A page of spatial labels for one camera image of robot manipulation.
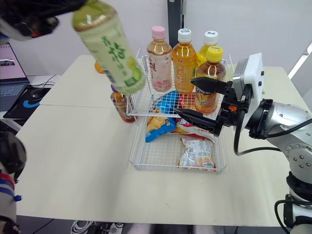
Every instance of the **pink juice bottle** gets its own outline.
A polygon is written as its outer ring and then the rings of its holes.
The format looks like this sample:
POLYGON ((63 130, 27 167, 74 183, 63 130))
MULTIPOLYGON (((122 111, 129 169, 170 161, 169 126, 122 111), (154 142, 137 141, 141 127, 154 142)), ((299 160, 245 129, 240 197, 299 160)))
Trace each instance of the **pink juice bottle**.
POLYGON ((153 41, 147 46, 148 65, 152 75, 152 86, 156 91, 167 92, 172 87, 172 48, 165 41, 166 30, 161 26, 152 27, 153 41))

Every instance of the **laptop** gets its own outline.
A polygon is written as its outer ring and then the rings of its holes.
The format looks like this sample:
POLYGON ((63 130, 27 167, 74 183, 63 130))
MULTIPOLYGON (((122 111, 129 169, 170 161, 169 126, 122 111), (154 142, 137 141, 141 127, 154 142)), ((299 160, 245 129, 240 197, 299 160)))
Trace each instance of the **laptop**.
POLYGON ((10 44, 0 46, 0 111, 9 110, 29 81, 10 44))

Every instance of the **blue snack bag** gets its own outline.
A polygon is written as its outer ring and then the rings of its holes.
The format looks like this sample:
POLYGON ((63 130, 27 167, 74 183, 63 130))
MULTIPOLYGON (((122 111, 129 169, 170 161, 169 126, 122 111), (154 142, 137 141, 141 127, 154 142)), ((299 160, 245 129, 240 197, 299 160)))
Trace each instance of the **blue snack bag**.
MULTIPOLYGON (((172 114, 179 99, 177 91, 165 94, 156 105, 154 113, 172 114)), ((173 117, 152 116, 147 120, 146 142, 151 142, 155 138, 176 129, 176 119, 173 117)))

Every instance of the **black pole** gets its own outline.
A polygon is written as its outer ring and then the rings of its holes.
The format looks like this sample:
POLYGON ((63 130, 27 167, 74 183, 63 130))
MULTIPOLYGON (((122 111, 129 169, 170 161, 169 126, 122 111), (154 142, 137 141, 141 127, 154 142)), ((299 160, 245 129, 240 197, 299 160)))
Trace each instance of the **black pole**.
POLYGON ((168 30, 169 44, 173 48, 177 41, 177 32, 183 28, 182 0, 167 0, 168 4, 168 30))

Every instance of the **white bottle cap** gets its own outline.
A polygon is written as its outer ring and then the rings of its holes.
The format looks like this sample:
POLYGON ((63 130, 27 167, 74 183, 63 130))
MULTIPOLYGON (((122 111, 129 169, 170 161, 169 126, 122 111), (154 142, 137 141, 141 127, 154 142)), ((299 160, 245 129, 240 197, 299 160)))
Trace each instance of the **white bottle cap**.
POLYGON ((179 42, 190 42, 192 40, 192 32, 190 29, 181 28, 177 32, 177 40, 179 42))
POLYGON ((205 32, 205 40, 204 43, 206 45, 215 45, 218 43, 218 32, 216 31, 207 31, 205 32))

